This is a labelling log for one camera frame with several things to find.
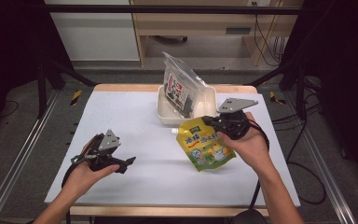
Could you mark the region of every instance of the yellow and black tape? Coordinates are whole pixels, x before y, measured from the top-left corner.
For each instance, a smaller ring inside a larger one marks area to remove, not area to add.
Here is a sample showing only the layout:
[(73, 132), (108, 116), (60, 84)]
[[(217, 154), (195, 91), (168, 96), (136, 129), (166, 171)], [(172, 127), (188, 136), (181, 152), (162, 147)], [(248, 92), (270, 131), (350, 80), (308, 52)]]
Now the yellow and black tape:
[(275, 102), (275, 103), (278, 103), (280, 105), (286, 105), (286, 101), (285, 100), (278, 100), (276, 97), (275, 97), (275, 93), (273, 91), (270, 91), (269, 92), (269, 100), (271, 102)]
[(81, 91), (76, 91), (74, 97), (72, 98), (71, 105), (76, 105), (77, 100), (79, 99)]

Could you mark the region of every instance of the person's right hand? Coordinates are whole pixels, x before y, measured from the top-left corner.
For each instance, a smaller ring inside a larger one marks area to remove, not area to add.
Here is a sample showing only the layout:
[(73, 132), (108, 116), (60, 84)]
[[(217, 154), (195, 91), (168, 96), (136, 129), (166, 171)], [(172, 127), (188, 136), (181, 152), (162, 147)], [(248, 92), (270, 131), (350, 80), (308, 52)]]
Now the person's right hand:
[[(250, 112), (246, 113), (246, 117), (255, 120)], [(226, 134), (220, 132), (217, 135), (228, 147), (234, 149), (257, 173), (272, 164), (266, 141), (260, 131), (251, 127), (248, 133), (238, 140), (232, 140)]]

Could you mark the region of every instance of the hand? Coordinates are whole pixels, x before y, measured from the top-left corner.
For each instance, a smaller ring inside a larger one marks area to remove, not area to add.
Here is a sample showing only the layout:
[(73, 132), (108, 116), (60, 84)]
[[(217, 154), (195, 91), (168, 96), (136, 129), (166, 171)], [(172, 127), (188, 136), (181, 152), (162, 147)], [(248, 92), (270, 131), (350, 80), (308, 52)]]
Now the hand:
[(72, 191), (76, 197), (85, 194), (100, 179), (111, 175), (119, 168), (118, 165), (111, 165), (99, 171), (91, 171), (89, 164), (83, 161), (78, 164), (75, 170), (69, 175), (63, 189)]
[[(246, 113), (246, 117), (255, 120), (250, 112)], [(238, 140), (232, 140), (226, 134), (220, 132), (217, 135), (228, 147), (234, 149), (257, 173), (272, 164), (266, 141), (260, 131), (250, 128), (248, 133)]]

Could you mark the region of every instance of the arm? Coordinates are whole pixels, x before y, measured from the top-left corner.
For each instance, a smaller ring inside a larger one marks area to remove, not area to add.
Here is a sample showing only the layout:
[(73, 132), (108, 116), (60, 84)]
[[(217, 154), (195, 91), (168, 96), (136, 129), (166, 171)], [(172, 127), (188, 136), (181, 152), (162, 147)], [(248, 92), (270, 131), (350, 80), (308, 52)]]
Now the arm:
[(34, 221), (34, 224), (61, 223), (72, 204), (80, 196), (85, 194), (98, 180), (112, 174), (118, 168), (118, 165), (112, 165), (100, 171), (92, 172), (86, 161), (79, 163), (75, 170), (69, 175), (61, 192)]
[[(248, 119), (255, 120), (251, 113)], [(269, 156), (262, 134), (254, 128), (241, 139), (233, 141), (224, 133), (217, 133), (222, 141), (233, 148), (258, 175), (272, 223), (304, 223), (297, 212), (281, 176)]]

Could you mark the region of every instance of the white cabinet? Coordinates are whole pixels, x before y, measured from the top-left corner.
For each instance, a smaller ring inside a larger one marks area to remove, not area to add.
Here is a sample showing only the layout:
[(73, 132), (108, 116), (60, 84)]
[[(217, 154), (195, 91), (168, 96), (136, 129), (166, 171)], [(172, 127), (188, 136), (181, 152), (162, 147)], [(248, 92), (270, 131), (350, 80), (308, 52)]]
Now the white cabinet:
[[(51, 5), (128, 5), (128, 0), (45, 0)], [(51, 13), (71, 61), (139, 61), (130, 13)]]

